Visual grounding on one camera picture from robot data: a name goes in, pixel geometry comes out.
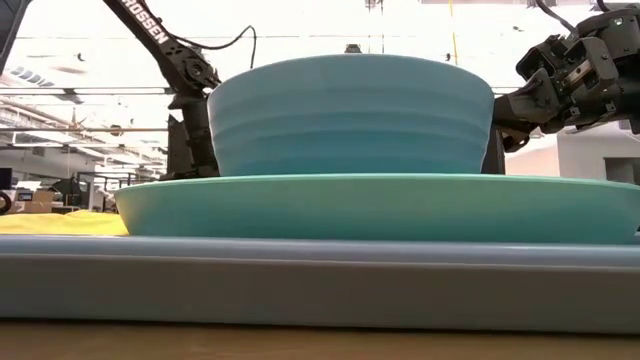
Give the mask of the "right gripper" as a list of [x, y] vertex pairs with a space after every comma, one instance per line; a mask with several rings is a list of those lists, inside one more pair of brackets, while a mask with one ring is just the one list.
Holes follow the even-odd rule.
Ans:
[[[539, 125], [551, 132], [564, 126], [581, 129], [627, 120], [633, 132], [640, 132], [640, 4], [600, 4], [598, 8], [599, 14], [572, 25], [542, 6], [569, 34], [551, 35], [530, 48], [516, 65], [526, 84], [495, 99], [493, 124], [502, 129], [498, 133], [506, 153], [525, 147], [530, 135], [521, 132], [531, 132]], [[613, 85], [589, 97], [572, 93], [562, 83], [567, 74], [565, 53], [586, 37], [605, 42], [619, 73]]]

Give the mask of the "blue plastic bowl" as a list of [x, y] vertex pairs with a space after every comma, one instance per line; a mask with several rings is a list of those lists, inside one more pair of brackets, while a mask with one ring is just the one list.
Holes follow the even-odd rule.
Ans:
[[480, 172], [494, 94], [415, 57], [324, 55], [237, 75], [208, 98], [224, 176]]

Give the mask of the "yellow cloth napkin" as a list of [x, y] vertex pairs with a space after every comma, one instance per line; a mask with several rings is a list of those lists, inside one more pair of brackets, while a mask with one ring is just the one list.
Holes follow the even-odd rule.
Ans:
[[127, 235], [128, 231], [117, 214], [86, 210], [67, 214], [17, 213], [0, 216], [0, 234], [45, 235]]

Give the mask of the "teal plastic plate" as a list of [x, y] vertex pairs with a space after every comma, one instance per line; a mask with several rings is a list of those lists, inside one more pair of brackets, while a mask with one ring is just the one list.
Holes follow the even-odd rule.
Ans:
[[622, 245], [640, 227], [640, 186], [560, 177], [216, 177], [115, 199], [128, 232], [145, 236]]

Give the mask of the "blue plastic tray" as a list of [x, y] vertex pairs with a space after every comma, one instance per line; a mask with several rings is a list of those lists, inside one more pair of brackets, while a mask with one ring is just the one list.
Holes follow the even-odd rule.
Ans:
[[0, 235], [0, 317], [640, 334], [640, 246]]

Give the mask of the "cardboard box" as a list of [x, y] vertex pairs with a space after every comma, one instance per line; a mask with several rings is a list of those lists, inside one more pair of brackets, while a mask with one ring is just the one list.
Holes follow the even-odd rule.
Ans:
[[29, 201], [24, 202], [24, 213], [50, 213], [53, 207], [55, 193], [48, 190], [37, 190]]

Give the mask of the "ceiling light rail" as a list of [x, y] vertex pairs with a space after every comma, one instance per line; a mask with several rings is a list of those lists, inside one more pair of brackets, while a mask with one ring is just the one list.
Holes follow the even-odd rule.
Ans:
[[172, 95], [169, 87], [0, 87], [6, 96]]

